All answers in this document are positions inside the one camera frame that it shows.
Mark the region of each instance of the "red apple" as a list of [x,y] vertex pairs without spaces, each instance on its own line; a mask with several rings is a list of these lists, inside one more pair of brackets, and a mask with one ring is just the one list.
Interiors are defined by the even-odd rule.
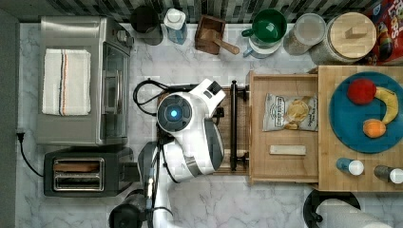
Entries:
[[347,97],[356,105],[369,104],[376,93],[376,86],[368,79],[356,79],[350,83]]

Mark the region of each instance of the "salt shaker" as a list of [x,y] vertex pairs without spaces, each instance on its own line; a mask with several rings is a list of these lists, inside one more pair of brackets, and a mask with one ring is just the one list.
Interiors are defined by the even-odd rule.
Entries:
[[186,15],[177,9],[169,9],[163,23],[168,31],[168,39],[182,45],[186,41]]
[[386,165],[379,165],[375,168],[374,174],[377,178],[393,183],[403,183],[403,170],[392,168]]
[[336,167],[340,171],[352,174],[354,176],[361,175],[364,171],[364,164],[361,161],[346,158],[338,159],[336,162]]
[[319,15],[305,13],[284,37],[284,49],[290,55],[301,55],[321,42],[325,31],[326,23]]

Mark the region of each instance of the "blue light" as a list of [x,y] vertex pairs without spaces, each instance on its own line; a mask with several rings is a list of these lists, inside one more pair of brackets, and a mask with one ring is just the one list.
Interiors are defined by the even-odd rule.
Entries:
[[171,116],[176,117],[178,115],[178,112],[176,110],[171,111]]

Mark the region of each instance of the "green mug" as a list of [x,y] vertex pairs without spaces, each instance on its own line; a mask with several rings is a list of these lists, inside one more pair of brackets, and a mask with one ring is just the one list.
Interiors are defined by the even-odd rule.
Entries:
[[281,12],[265,9],[256,15],[252,28],[242,32],[243,37],[250,37],[258,48],[271,48],[281,41],[287,31],[287,21]]

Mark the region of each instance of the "snack bag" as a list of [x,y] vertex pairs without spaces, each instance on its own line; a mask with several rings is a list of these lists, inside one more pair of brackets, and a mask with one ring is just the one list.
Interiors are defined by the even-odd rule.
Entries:
[[317,96],[287,97],[268,93],[263,131],[282,129],[317,131]]

